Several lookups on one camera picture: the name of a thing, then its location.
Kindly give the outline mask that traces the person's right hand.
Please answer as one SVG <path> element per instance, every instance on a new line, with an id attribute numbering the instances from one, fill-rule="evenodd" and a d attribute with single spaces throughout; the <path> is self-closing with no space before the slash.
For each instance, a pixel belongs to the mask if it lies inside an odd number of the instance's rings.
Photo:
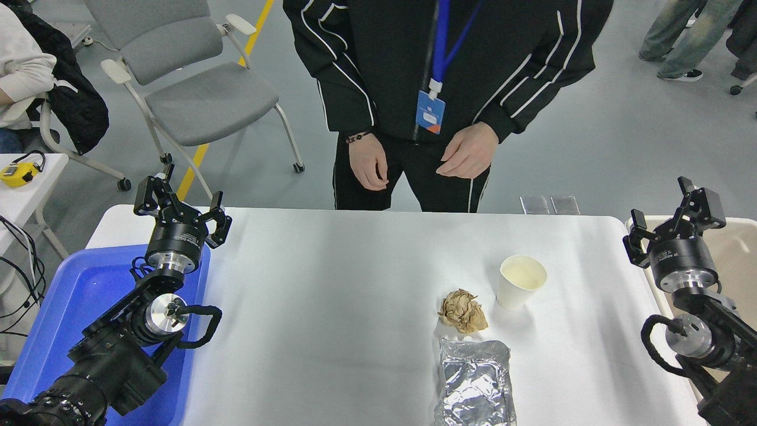
<path id="1" fill-rule="evenodd" d="M 368 191 L 383 191 L 389 185 L 389 165 L 384 148 L 373 133 L 357 133 L 347 138 L 352 172 Z"/>

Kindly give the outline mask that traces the right gripper body black drum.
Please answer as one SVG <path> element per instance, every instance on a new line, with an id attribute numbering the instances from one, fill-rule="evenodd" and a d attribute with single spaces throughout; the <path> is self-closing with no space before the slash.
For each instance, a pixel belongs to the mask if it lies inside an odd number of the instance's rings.
<path id="1" fill-rule="evenodd" d="M 649 264 L 655 282 L 662 282 L 670 273 L 702 270 L 717 280 L 716 265 L 700 235 L 690 239 L 670 239 L 649 243 Z"/>

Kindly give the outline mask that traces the person's left hand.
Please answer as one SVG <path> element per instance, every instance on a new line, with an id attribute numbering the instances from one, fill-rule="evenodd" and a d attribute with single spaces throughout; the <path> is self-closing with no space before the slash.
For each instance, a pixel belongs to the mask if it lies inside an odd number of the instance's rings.
<path id="1" fill-rule="evenodd" d="M 475 179 L 490 167 L 500 140 L 485 123 L 476 123 L 457 132 L 442 156 L 436 173 L 444 177 Z"/>

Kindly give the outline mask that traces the left gripper body black drum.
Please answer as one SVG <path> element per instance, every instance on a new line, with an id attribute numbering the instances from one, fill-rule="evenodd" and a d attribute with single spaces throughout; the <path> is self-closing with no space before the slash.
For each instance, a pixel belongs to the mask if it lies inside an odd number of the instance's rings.
<path id="1" fill-rule="evenodd" d="M 208 228 L 205 224 L 185 224 L 182 222 L 165 221 L 155 218 L 155 226 L 149 242 L 146 258 L 154 262 L 159 253 L 182 254 L 193 262 L 199 262 L 201 251 L 208 236 Z"/>

